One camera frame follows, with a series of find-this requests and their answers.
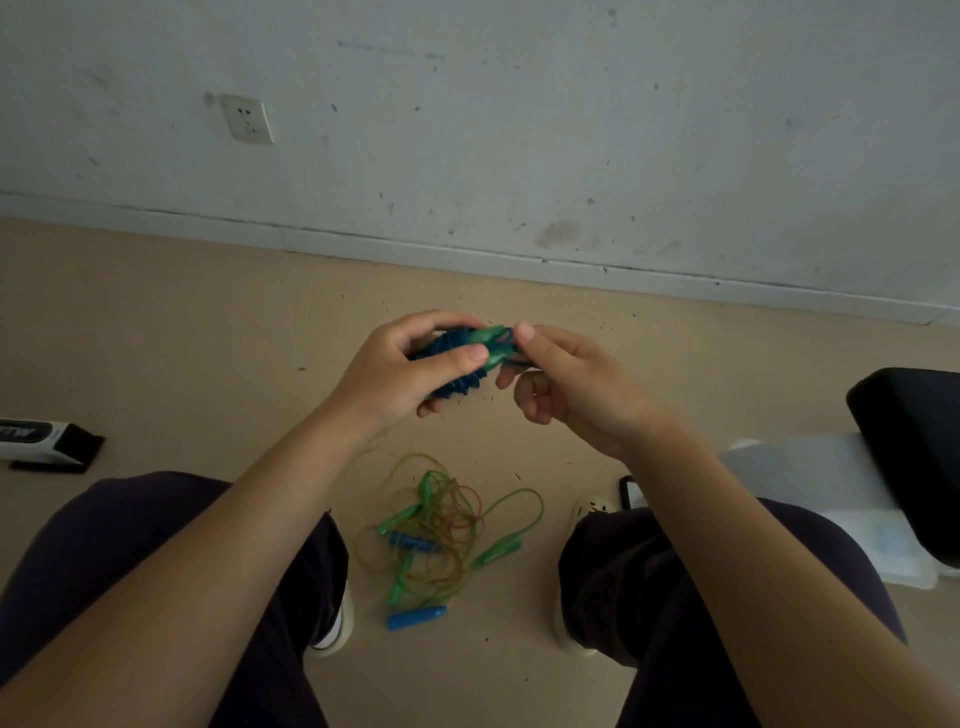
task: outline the leg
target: leg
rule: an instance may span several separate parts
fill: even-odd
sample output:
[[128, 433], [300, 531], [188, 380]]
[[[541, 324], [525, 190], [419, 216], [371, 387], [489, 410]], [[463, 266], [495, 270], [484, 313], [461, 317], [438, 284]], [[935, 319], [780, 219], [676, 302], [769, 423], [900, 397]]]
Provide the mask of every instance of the leg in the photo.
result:
[[[763, 504], [906, 641], [876, 571], [843, 529], [803, 508]], [[649, 509], [585, 518], [564, 548], [560, 579], [570, 635], [637, 668], [620, 726], [757, 725], [707, 608]]]
[[[185, 473], [104, 480], [40, 530], [0, 596], [0, 685], [228, 483]], [[211, 725], [324, 726], [303, 650], [333, 625], [347, 550], [324, 517], [271, 599]]]

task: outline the electrical outlet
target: electrical outlet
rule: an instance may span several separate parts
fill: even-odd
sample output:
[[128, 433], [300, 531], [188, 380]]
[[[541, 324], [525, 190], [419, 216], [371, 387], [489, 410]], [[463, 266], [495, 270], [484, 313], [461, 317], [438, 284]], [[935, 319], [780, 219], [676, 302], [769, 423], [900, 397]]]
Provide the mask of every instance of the electrical outlet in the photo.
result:
[[223, 107], [227, 126], [234, 139], [251, 141], [254, 144], [274, 143], [270, 122], [267, 121], [267, 108], [262, 101], [222, 93], [220, 106]]

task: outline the floor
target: floor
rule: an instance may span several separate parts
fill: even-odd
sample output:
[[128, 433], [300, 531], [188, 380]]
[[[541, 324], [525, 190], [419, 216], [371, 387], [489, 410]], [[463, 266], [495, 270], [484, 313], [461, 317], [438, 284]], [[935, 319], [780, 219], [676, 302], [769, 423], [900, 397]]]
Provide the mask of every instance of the floor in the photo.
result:
[[[717, 448], [744, 437], [853, 428], [847, 389], [884, 366], [956, 369], [960, 330], [699, 303], [0, 221], [0, 413], [108, 436], [84, 476], [0, 471], [0, 579], [51, 513], [92, 481], [153, 470], [233, 479], [333, 386], [374, 326], [427, 307], [587, 333]], [[385, 505], [395, 458], [427, 451], [485, 497], [546, 498], [542, 525], [479, 575], [450, 614], [383, 627], [387, 584], [354, 567], [353, 639], [310, 664], [330, 723], [611, 725], [632, 673], [573, 659], [548, 617], [569, 510], [623, 469], [558, 425], [537, 428], [487, 384], [411, 420], [344, 477], [334, 514], [351, 547]], [[526, 519], [507, 509], [506, 531]], [[923, 657], [960, 688], [960, 583], [894, 591]]]

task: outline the white shoe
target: white shoe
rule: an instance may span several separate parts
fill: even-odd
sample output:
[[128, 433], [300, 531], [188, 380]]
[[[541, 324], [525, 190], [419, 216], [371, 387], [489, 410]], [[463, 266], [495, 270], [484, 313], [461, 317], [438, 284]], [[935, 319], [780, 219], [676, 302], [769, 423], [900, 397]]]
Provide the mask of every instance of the white shoe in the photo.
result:
[[[591, 513], [613, 513], [618, 510], [620, 509], [617, 508], [609, 498], [599, 493], [589, 493], [581, 496], [580, 499], [573, 504], [573, 512], [570, 514], [570, 533], [573, 533], [573, 529], [577, 527], [577, 523]], [[557, 594], [557, 603], [553, 608], [553, 634], [557, 638], [557, 643], [564, 649], [564, 652], [568, 652], [571, 655], [588, 657], [595, 655], [597, 652], [595, 649], [584, 647], [578, 643], [570, 637], [570, 633], [566, 631], [564, 608], [561, 605], [559, 594]]]
[[347, 584], [344, 587], [344, 599], [340, 602], [340, 611], [337, 612], [333, 626], [318, 642], [311, 644], [307, 652], [318, 659], [329, 657], [343, 648], [352, 633], [353, 597], [350, 596], [350, 585]]

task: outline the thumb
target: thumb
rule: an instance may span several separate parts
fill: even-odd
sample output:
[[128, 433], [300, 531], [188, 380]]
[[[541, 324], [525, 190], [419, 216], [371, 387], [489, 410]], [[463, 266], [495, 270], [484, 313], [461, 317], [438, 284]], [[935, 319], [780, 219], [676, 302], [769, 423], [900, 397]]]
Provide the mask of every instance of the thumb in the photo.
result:
[[429, 394], [458, 376], [476, 372], [489, 357], [490, 352], [483, 344], [471, 344], [411, 363], [417, 373], [419, 388]]
[[566, 373], [576, 363], [576, 357], [565, 352], [525, 322], [521, 321], [514, 326], [514, 338], [520, 348], [523, 349], [523, 353], [557, 381], [563, 380]]

